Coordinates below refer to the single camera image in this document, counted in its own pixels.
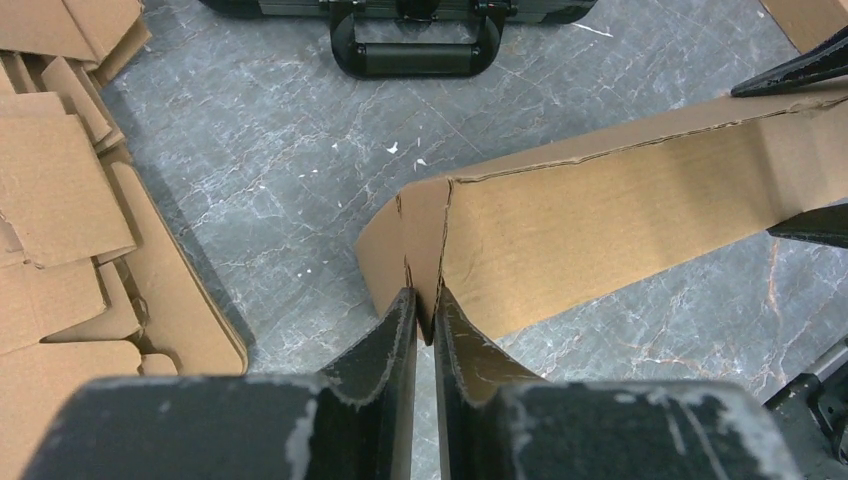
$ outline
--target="open cardboard box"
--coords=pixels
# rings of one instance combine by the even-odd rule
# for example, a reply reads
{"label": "open cardboard box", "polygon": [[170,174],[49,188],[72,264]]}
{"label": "open cardboard box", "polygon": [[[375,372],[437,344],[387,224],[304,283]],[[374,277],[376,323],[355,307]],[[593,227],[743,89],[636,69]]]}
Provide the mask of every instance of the open cardboard box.
{"label": "open cardboard box", "polygon": [[247,368],[97,92],[149,38],[140,13],[0,2],[0,50],[41,54],[0,51],[0,478],[89,380]]}
{"label": "open cardboard box", "polygon": [[848,26],[848,0],[760,0],[802,52]]}
{"label": "open cardboard box", "polygon": [[848,79],[712,102],[407,185],[356,254],[378,313],[441,285],[492,338],[848,196]]}

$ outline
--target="black mechanical part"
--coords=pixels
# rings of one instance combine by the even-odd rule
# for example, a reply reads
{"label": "black mechanical part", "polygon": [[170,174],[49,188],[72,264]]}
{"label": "black mechanical part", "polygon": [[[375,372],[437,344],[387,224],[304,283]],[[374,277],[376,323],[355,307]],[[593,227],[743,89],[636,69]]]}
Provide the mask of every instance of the black mechanical part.
{"label": "black mechanical part", "polygon": [[[361,79],[396,77],[470,77],[497,57],[504,24],[572,23],[597,0],[201,0],[230,16],[329,16],[333,57],[347,74]],[[471,44],[362,43],[354,17],[407,21],[471,21]]]}
{"label": "black mechanical part", "polygon": [[318,374],[95,381],[65,405],[24,475],[407,479],[415,293]]}
{"label": "black mechanical part", "polygon": [[840,340],[766,402],[805,479],[848,478],[848,344]]}
{"label": "black mechanical part", "polygon": [[804,55],[740,83],[730,94],[777,95],[843,75],[848,75],[848,27]]}
{"label": "black mechanical part", "polygon": [[848,204],[804,212],[768,232],[774,237],[848,248]]}
{"label": "black mechanical part", "polygon": [[799,478],[768,413],[737,386],[545,383],[445,286],[434,347],[444,479]]}

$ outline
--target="case handle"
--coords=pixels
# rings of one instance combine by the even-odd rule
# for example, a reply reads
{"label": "case handle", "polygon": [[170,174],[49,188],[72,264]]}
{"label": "case handle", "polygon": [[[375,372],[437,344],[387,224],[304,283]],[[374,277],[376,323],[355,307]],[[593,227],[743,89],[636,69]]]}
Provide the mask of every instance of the case handle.
{"label": "case handle", "polygon": [[515,10],[500,3],[478,4],[477,41],[450,43],[361,43],[356,41],[351,0],[330,0],[330,42],[336,63],[362,79],[398,77],[471,77],[486,70],[498,55],[506,17]]}

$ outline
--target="black case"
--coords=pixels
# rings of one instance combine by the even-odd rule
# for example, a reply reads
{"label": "black case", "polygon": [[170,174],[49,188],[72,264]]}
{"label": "black case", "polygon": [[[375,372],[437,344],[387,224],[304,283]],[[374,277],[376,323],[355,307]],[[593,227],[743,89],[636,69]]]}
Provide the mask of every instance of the black case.
{"label": "black case", "polygon": [[[201,0],[228,16],[329,17],[333,56],[356,78],[470,77],[498,54],[506,22],[565,24],[583,18],[597,0]],[[417,22],[468,20],[478,24],[469,44],[362,43],[354,15]]]}

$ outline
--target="marble table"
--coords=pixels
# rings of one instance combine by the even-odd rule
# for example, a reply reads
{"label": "marble table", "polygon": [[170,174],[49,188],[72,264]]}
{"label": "marble table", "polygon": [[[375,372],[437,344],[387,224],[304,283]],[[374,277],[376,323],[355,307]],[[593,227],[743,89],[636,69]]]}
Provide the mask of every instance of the marble table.
{"label": "marble table", "polygon": [[[144,3],[154,38],[104,97],[251,372],[313,371],[375,324],[351,247],[404,184],[705,101],[797,54],[757,0],[599,0],[579,25],[509,26],[476,78],[357,82],[321,20]],[[410,30],[360,34],[468,36]],[[554,381],[714,378],[764,400],[848,334],[846,275],[848,253],[763,233],[498,343]],[[421,344],[416,479],[439,477],[433,368]]]}

